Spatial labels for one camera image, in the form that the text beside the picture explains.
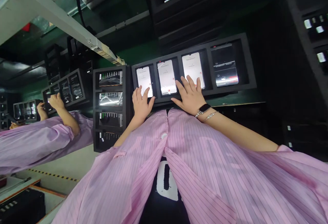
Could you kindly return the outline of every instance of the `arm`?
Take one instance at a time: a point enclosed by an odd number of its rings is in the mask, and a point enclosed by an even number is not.
[[[139,86],[139,88],[136,88],[132,94],[134,117],[132,118],[130,124],[125,129],[123,134],[116,141],[114,147],[121,146],[125,139],[130,135],[130,133],[143,124],[146,117],[149,115],[151,109],[153,108],[153,104],[155,101],[154,96],[150,99],[149,104],[147,103],[147,97],[150,88],[148,87],[145,90],[143,96],[141,96],[141,89],[142,86]]]
[[[72,129],[74,137],[80,133],[80,127],[74,117],[65,109],[64,103],[60,98],[60,93],[51,95],[49,99],[50,105],[57,111],[65,126]]]
[[[193,80],[187,75],[187,80],[181,76],[182,84],[176,80],[176,85],[179,89],[182,102],[172,98],[171,100],[182,108],[184,111],[195,116],[198,109],[206,104],[202,95],[201,82],[197,78],[197,86]],[[198,116],[198,120],[204,121],[208,115],[214,113],[213,108],[209,109],[202,115]],[[276,151],[278,145],[271,140],[257,134],[256,132],[232,121],[224,115],[216,112],[214,116],[205,121],[206,124],[221,132],[228,137],[232,142],[253,151]]]

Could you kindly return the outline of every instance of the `woman's left hand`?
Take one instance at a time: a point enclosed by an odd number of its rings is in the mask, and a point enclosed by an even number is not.
[[[132,95],[132,102],[133,102],[133,108],[134,108],[134,117],[133,122],[140,123],[140,125],[145,121],[146,117],[151,112],[151,109],[153,108],[155,97],[153,96],[149,103],[147,103],[147,96],[149,92],[149,87],[145,90],[144,96],[141,96],[141,89],[142,86],[139,86],[139,88],[136,88]]]
[[[15,123],[15,122],[11,122],[11,126],[9,127],[9,129],[14,129],[14,128],[17,128],[17,127],[21,127],[21,126],[24,126],[25,123]]]

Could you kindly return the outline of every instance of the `woman's right hand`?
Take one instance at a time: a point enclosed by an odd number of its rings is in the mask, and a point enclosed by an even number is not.
[[[179,89],[182,102],[176,98],[171,98],[171,100],[184,111],[195,116],[197,115],[199,108],[206,104],[202,95],[201,81],[197,78],[197,85],[195,85],[189,75],[187,75],[187,79],[181,76],[181,81],[184,87],[177,80],[175,83]]]
[[[57,95],[51,95],[49,99],[49,103],[51,107],[53,107],[57,111],[59,109],[65,109],[64,102],[60,98],[60,93],[57,93]]]

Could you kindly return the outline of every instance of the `silver bracelet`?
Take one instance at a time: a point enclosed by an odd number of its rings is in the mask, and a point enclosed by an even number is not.
[[[202,121],[202,123],[204,123],[204,122],[207,121],[209,118],[211,118],[216,112],[218,112],[218,111],[215,111],[214,113],[210,114],[205,120]]]

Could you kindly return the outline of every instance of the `phone display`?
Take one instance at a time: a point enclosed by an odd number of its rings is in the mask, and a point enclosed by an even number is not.
[[[99,125],[110,127],[122,127],[123,115],[118,113],[99,113]]]
[[[123,106],[123,92],[99,93],[99,106]]]
[[[216,86],[238,84],[235,54],[232,44],[211,48]]]
[[[157,64],[160,77],[161,93],[163,96],[177,93],[172,60],[159,62]]]
[[[67,79],[60,82],[61,95],[64,103],[70,103],[72,101],[71,91]]]
[[[153,96],[153,88],[151,86],[149,67],[138,68],[137,69],[137,79],[138,79],[138,86],[142,85],[141,96],[143,96],[145,90],[148,87],[150,87],[149,92],[148,92],[148,97],[152,97]]]
[[[119,139],[121,135],[111,132],[101,132],[99,133],[100,144],[105,143],[109,147],[112,147],[115,142]]]
[[[46,97],[46,99],[47,99],[47,105],[45,105],[46,109],[47,109],[48,111],[53,110],[53,108],[52,108],[51,105],[49,104],[49,100],[50,100],[50,98],[51,98],[51,92],[50,92],[49,89],[45,91],[45,97]]]
[[[30,119],[31,114],[32,114],[30,104],[27,103],[27,104],[25,104],[25,106],[26,106],[26,108],[25,108],[25,114],[26,114],[25,119]]]
[[[99,74],[99,86],[122,85],[122,71]]]
[[[15,119],[19,119],[20,116],[22,115],[21,111],[20,111],[21,109],[19,108],[19,105],[15,105],[14,109],[15,109]]]
[[[74,74],[73,76],[70,77],[70,82],[71,82],[71,87],[72,87],[72,94],[73,94],[73,99],[76,100],[80,97],[82,97],[82,89],[80,85],[80,80],[79,80],[79,75]]]
[[[183,56],[182,64],[185,74],[184,77],[187,78],[187,75],[189,75],[195,84],[197,82],[197,78],[199,78],[201,80],[201,88],[204,89],[205,83],[199,52]]]

